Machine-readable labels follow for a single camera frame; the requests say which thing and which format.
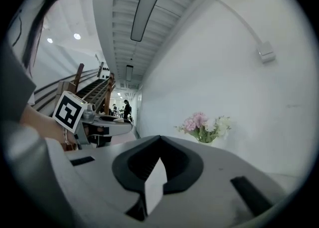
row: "white ceiling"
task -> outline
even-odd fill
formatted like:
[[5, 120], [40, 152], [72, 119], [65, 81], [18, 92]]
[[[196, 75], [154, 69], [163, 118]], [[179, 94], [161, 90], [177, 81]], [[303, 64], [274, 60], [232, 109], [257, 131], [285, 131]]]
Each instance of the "white ceiling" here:
[[[116, 92], [129, 97], [138, 90], [156, 52], [194, 0], [158, 0], [141, 42], [131, 40], [138, 2], [59, 0], [44, 20], [41, 38], [52, 38], [56, 46], [105, 59], [115, 74], [114, 97]], [[76, 40], [74, 33], [81, 39]], [[131, 82], [126, 81], [126, 65], [134, 67]]]

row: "wooden post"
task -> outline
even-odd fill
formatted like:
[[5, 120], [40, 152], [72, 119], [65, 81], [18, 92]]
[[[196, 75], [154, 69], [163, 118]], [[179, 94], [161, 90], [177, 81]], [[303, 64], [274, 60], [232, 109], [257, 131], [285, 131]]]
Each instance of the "wooden post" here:
[[74, 79], [75, 93], [78, 91], [78, 86], [79, 86], [79, 82], [80, 82], [80, 78], [81, 78], [81, 75], [82, 75], [83, 68], [84, 68], [84, 64], [81, 63], [79, 65], [78, 71], [77, 71], [75, 79]]
[[106, 115], [109, 114], [110, 98], [111, 98], [111, 93], [112, 93], [114, 88], [115, 88], [114, 74], [110, 73], [110, 77], [108, 79], [108, 84], [106, 87], [105, 101], [104, 101], [104, 113]]

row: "wall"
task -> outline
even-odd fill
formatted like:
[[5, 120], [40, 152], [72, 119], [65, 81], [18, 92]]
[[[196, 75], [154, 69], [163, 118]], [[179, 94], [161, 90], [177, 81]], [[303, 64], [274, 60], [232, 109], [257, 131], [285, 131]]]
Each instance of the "wall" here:
[[317, 150], [318, 50], [308, 22], [294, 0], [223, 1], [271, 42], [276, 60], [262, 64], [247, 28], [205, 0], [147, 71], [138, 132], [194, 140], [174, 126], [197, 111], [230, 116], [226, 150], [264, 172], [302, 176]]
[[38, 89], [76, 74], [80, 63], [84, 64], [83, 71], [99, 68], [99, 62], [94, 56], [49, 43], [41, 36], [32, 69], [33, 82]]

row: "sleeve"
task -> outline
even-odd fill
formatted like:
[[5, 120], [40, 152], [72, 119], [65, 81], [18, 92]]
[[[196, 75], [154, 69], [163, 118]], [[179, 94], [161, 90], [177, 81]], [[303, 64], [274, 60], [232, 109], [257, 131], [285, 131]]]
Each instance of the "sleeve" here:
[[1, 116], [4, 120], [19, 122], [35, 90], [34, 83], [13, 54], [7, 41], [0, 48]]

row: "white triangular piece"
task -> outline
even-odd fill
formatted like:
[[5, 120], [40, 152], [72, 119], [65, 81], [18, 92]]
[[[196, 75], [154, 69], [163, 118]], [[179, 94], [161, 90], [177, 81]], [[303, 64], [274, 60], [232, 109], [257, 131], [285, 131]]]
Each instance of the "white triangular piece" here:
[[163, 197], [163, 185], [167, 183], [166, 169], [159, 158], [149, 178], [145, 181], [145, 201], [148, 215]]

